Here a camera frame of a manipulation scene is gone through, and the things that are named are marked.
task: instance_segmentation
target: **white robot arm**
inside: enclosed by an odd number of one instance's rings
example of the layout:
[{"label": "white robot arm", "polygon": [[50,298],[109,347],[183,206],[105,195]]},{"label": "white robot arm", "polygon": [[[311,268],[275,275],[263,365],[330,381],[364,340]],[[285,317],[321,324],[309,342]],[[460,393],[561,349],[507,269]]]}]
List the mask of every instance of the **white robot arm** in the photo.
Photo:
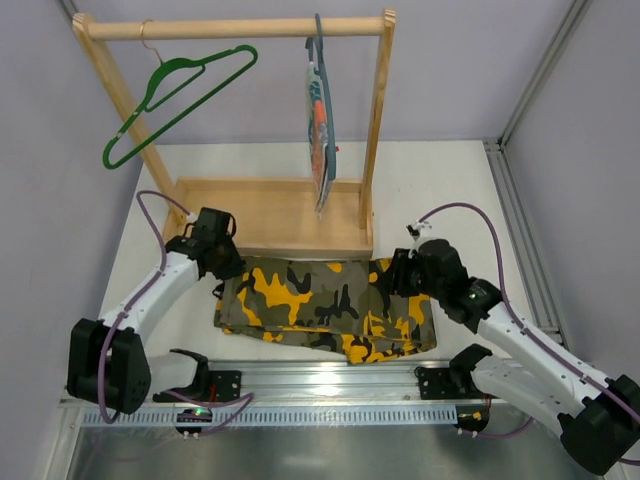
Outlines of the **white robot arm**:
[{"label": "white robot arm", "polygon": [[604,475],[640,438],[640,387],[625,375],[608,378],[526,320],[506,297],[502,273],[500,289],[469,277],[458,252],[429,237],[428,224],[418,221],[408,229],[414,244],[394,253],[387,277],[391,293],[429,295],[449,318],[519,363],[472,345],[451,361],[452,381],[529,414],[558,435],[580,465]]},{"label": "white robot arm", "polygon": [[[133,413],[149,393],[171,389],[197,399],[207,391],[206,357],[176,349],[147,358],[144,345],[171,305],[205,274],[224,281],[244,271],[244,261],[232,240],[235,220],[229,231],[232,220],[227,212],[203,208],[183,235],[166,244],[162,266],[156,266],[135,293],[103,319],[76,323],[67,376],[71,395],[101,404],[101,408]],[[103,350],[109,336],[107,356]],[[106,366],[100,375],[102,358]]]}]

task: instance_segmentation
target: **yellow camouflage garment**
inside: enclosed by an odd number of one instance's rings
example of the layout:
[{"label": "yellow camouflage garment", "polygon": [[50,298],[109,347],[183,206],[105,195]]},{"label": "yellow camouflage garment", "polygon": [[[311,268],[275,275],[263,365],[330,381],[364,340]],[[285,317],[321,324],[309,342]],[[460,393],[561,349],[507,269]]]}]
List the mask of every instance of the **yellow camouflage garment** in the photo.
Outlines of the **yellow camouflage garment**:
[{"label": "yellow camouflage garment", "polygon": [[429,297],[389,294],[390,259],[295,262],[245,257],[227,280],[214,324],[228,334],[344,353],[373,363],[436,346]]}]

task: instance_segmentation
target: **camouflage pants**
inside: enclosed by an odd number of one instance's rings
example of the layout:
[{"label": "camouflage pants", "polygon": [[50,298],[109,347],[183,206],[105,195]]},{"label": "camouflage pants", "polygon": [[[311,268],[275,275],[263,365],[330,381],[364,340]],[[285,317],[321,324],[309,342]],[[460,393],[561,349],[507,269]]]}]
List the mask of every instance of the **camouflage pants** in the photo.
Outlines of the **camouflage pants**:
[{"label": "camouflage pants", "polygon": [[214,324],[229,334],[344,353],[372,363],[436,346],[429,297],[390,295],[389,259],[338,263],[246,257]]}]

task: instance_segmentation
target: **hanger hook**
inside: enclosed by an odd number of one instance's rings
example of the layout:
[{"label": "hanger hook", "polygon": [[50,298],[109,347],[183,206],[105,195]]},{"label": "hanger hook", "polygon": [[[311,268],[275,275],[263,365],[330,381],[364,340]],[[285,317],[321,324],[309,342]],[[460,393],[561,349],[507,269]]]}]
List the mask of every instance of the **hanger hook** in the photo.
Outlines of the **hanger hook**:
[{"label": "hanger hook", "polygon": [[322,22],[320,21],[320,14],[316,13],[316,27],[318,29],[318,40],[320,43],[320,48],[319,50],[322,51],[322,49],[324,48],[324,42],[323,42],[323,35],[322,35]]},{"label": "hanger hook", "polygon": [[162,60],[160,53],[158,53],[158,49],[147,45],[147,42],[144,39],[144,26],[147,24],[147,22],[153,22],[153,19],[147,18],[144,22],[140,24],[140,41],[142,42],[142,45],[144,45],[144,48],[146,48],[147,50],[153,50],[153,52],[156,54],[156,57],[158,57],[158,61],[160,62],[160,65],[162,65],[164,63],[164,60]]}]

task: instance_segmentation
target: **green clothes hanger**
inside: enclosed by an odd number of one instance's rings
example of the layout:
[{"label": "green clothes hanger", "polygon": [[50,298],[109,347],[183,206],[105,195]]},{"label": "green clothes hanger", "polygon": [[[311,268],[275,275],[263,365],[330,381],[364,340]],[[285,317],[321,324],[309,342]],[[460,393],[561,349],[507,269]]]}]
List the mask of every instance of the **green clothes hanger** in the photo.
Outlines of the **green clothes hanger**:
[{"label": "green clothes hanger", "polygon": [[[144,39],[142,38],[143,28],[144,28],[144,23],[143,23],[143,25],[142,25],[142,27],[140,29],[140,38],[143,40],[143,43],[144,43]],[[225,51],[220,52],[220,53],[216,53],[215,55],[211,55],[209,57],[205,57],[205,58],[203,58],[201,60],[191,60],[191,59],[188,59],[188,58],[174,58],[174,59],[169,60],[167,62],[163,62],[162,58],[160,58],[160,55],[158,54],[158,51],[155,50],[155,52],[156,52],[156,55],[158,56],[158,59],[160,60],[160,66],[156,69],[155,72],[153,72],[153,74],[151,75],[151,78],[149,79],[149,83],[147,84],[147,92],[146,92],[146,94],[144,96],[144,99],[136,107],[136,109],[133,111],[133,113],[127,119],[127,121],[124,122],[124,124],[122,125],[120,130],[118,130],[118,133],[116,134],[116,136],[113,137],[111,140],[109,140],[109,143],[107,143],[107,146],[104,148],[104,152],[102,153],[102,163],[104,164],[105,168],[107,168],[109,170],[115,170],[116,168],[124,165],[125,162],[127,162],[128,160],[133,158],[135,155],[137,155],[140,151],[142,151],[147,145],[149,145],[151,142],[153,142],[156,138],[158,138],[164,132],[169,130],[176,123],[178,123],[184,117],[189,115],[196,108],[198,108],[204,102],[209,100],[211,97],[213,97],[216,93],[218,93],[224,87],[226,87],[231,82],[233,82],[236,78],[238,78],[244,72],[249,70],[253,65],[255,65],[256,61],[258,60],[258,52],[251,45],[240,45],[240,46],[238,46],[236,48],[233,48],[233,49],[230,49],[230,50],[225,50]],[[133,122],[136,121],[136,119],[138,118],[138,116],[142,112],[147,112],[147,113],[153,112],[156,108],[158,108],[160,105],[165,103],[167,100],[169,100],[171,97],[173,97],[179,91],[181,91],[187,85],[191,84],[200,75],[202,75],[204,73],[204,71],[206,70],[206,65],[208,65],[209,63],[215,62],[216,60],[220,60],[221,58],[226,58],[226,57],[229,57],[231,55],[235,55],[236,53],[239,53],[239,52],[249,52],[251,54],[251,56],[252,56],[251,60],[246,65],[244,65],[242,68],[237,70],[233,75],[231,75],[226,80],[224,80],[222,83],[218,84],[213,90],[209,91],[209,93],[207,93],[206,95],[201,97],[194,104],[192,104],[191,106],[189,106],[186,109],[184,109],[176,117],[174,117],[172,120],[167,122],[164,126],[159,128],[158,131],[156,131],[155,133],[151,134],[149,136],[149,138],[147,138],[144,142],[140,143],[140,145],[135,147],[133,150],[131,150],[129,153],[127,153],[120,160],[118,160],[115,163],[111,163],[110,158],[109,158],[111,156],[111,150],[113,149],[115,144],[118,143],[120,138],[122,138],[122,136],[127,132],[127,130],[129,130],[131,125],[133,125]],[[158,87],[160,86],[162,81],[169,74],[175,72],[176,70],[181,70],[181,69],[185,69],[185,68],[191,68],[191,69],[196,68],[196,69],[198,69],[198,71],[195,74],[193,74],[191,77],[189,77],[187,80],[185,80],[183,83],[178,85],[176,88],[174,88],[167,95],[162,97],[160,100],[158,100],[157,102],[155,102],[152,105],[149,105],[151,103],[151,100],[153,99],[153,95],[156,93],[156,90],[158,89]]]}]

